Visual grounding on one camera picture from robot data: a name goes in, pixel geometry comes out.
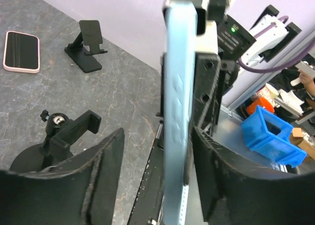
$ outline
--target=blue basket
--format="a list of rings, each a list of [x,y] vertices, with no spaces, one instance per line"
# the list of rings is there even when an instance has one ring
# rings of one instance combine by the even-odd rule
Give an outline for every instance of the blue basket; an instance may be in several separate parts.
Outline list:
[[[296,167],[306,157],[306,152],[289,141],[293,126],[264,108],[256,111],[242,123],[245,145],[273,162]]]

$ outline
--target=hand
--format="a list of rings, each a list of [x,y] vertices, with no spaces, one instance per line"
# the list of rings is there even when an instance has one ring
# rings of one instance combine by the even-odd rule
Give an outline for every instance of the hand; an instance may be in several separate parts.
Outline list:
[[[310,76],[308,76],[306,73],[302,72],[301,70],[299,70],[299,72],[300,72],[299,78],[300,78],[301,83],[303,85],[308,85],[310,83],[314,83],[313,78],[311,78]]]

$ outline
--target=black phone stand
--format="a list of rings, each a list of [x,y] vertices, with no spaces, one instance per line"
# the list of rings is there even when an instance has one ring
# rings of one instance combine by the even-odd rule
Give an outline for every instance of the black phone stand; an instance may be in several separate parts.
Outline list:
[[[64,51],[81,68],[84,73],[90,73],[102,69],[102,65],[93,57],[95,54],[105,54],[108,51],[100,49],[99,45],[103,43],[102,33],[99,21],[81,20],[79,21],[81,32],[75,41],[68,44]],[[90,51],[83,47],[88,45]]]

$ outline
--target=marble-patterned surface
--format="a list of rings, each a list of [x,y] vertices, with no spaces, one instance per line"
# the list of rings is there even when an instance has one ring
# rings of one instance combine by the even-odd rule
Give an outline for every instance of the marble-patterned surface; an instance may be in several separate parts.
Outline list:
[[[159,73],[105,40],[102,48],[109,52],[97,57],[103,69],[84,74],[63,51],[78,35],[79,24],[42,0],[0,0],[1,59],[9,30],[40,38],[41,69],[25,74],[0,68],[0,167],[8,169],[18,153],[44,139],[42,110],[75,119],[90,109],[102,117],[100,131],[86,133],[71,150],[79,153],[125,129],[113,222],[125,225],[158,127]]]

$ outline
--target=white smartphone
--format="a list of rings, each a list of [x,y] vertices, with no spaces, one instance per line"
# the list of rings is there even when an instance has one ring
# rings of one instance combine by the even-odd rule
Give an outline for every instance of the white smartphone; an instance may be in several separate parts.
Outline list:
[[[4,69],[38,73],[39,64],[39,38],[31,34],[8,31],[5,36]]]

